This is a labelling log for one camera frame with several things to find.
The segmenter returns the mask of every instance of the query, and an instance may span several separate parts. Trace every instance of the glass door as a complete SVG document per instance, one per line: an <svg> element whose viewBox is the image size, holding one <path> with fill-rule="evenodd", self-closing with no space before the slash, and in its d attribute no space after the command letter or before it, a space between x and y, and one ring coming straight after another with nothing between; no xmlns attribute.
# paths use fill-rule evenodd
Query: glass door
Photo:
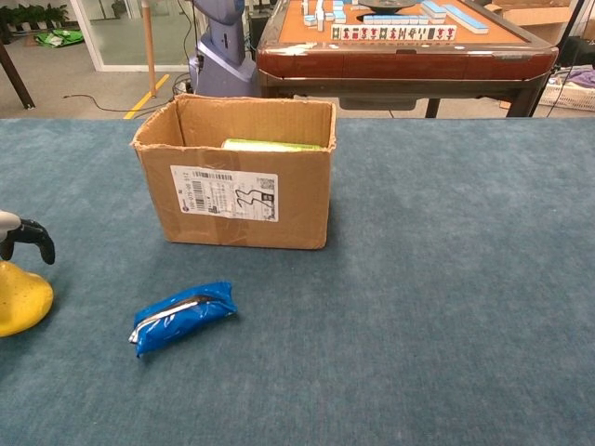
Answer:
<svg viewBox="0 0 595 446"><path fill-rule="evenodd" d="M91 40L88 46L89 51L95 52L96 69L125 71L146 66L140 0L73 0L73 3L79 6L83 16L78 19L79 22L83 19L85 26L81 24L81 28L87 41ZM148 3L157 69L160 66L168 70L186 69L187 56L194 54L195 47L192 4L186 0L149 0ZM196 26L200 38L203 17L197 17Z"/></svg>

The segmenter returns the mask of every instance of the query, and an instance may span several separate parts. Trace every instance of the blue package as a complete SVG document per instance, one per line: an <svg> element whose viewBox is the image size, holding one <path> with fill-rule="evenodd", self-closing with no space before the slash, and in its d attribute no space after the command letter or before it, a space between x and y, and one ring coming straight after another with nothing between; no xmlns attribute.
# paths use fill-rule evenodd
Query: blue package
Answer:
<svg viewBox="0 0 595 446"><path fill-rule="evenodd" d="M139 358L237 310L231 300L231 283L194 286L139 311L128 341L136 344Z"/></svg>

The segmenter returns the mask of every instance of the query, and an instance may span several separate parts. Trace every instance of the potted plant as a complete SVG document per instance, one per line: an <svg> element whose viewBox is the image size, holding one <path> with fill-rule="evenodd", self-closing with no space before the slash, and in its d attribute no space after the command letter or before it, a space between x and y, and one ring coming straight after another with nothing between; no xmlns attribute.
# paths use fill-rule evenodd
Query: potted plant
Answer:
<svg viewBox="0 0 595 446"><path fill-rule="evenodd" d="M0 7L0 39L2 39L2 43L5 45L8 45L12 38L12 32L8 27L11 16L12 11L8 7Z"/></svg>
<svg viewBox="0 0 595 446"><path fill-rule="evenodd" d="M63 28L68 20L68 7L61 5L59 7L53 7L47 4L46 9L46 21L52 22L55 28Z"/></svg>
<svg viewBox="0 0 595 446"><path fill-rule="evenodd" d="M27 8L23 5L19 5L19 7L12 9L12 14L10 16L10 24L14 26L15 31L30 31L31 27L27 21Z"/></svg>
<svg viewBox="0 0 595 446"><path fill-rule="evenodd" d="M120 19L120 17L126 13L126 3L124 3L124 0L114 0L112 3L112 10L113 15L117 19Z"/></svg>
<svg viewBox="0 0 595 446"><path fill-rule="evenodd" d="M46 28L46 10L39 5L27 8L29 12L29 24L32 30L44 30Z"/></svg>

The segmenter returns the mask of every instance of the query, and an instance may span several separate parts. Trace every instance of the cardboard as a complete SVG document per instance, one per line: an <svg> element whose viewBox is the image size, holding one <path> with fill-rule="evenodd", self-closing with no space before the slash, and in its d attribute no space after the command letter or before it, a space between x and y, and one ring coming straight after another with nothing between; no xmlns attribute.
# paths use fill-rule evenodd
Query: cardboard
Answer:
<svg viewBox="0 0 595 446"><path fill-rule="evenodd" d="M334 104L321 101L178 96L132 141L165 237L177 243L324 247L336 113ZM227 138L321 149L233 151L221 148ZM216 180L199 175L233 180L208 183ZM217 188L221 194L231 188L231 198L218 197ZM253 214L222 216L232 208Z"/></svg>
<svg viewBox="0 0 595 446"><path fill-rule="evenodd" d="M490 4L485 7L553 45L557 45L560 41L564 27L572 15L572 10L569 7L510 9L500 4Z"/></svg>
<svg viewBox="0 0 595 446"><path fill-rule="evenodd" d="M544 7L569 7L571 0L494 0L492 3L504 10L535 9Z"/></svg>
<svg viewBox="0 0 595 446"><path fill-rule="evenodd" d="M587 40L595 40L595 19L591 19L587 23L583 38Z"/></svg>

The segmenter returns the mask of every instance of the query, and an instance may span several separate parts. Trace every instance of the yellow object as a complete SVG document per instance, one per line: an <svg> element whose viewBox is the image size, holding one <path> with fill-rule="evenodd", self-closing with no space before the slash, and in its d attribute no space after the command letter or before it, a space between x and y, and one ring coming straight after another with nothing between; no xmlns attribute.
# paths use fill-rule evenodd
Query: yellow object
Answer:
<svg viewBox="0 0 595 446"><path fill-rule="evenodd" d="M159 79L159 82L157 83L155 88L157 88L157 89L161 88L161 85L163 85L167 79L169 79L169 74L164 74L164 77ZM140 101L137 102L137 104L132 109L130 109L130 111L127 114L124 115L124 119L132 119L132 117L135 115L135 113L140 110L140 107L145 105L150 98L152 98L151 91L149 93L147 93L145 96L143 96L140 99Z"/></svg>
<svg viewBox="0 0 595 446"><path fill-rule="evenodd" d="M252 139L229 138L223 142L223 149L231 151L319 151L320 146L291 144L288 142L255 141Z"/></svg>
<svg viewBox="0 0 595 446"><path fill-rule="evenodd" d="M0 261L0 337L33 327L49 312L52 287L37 274Z"/></svg>

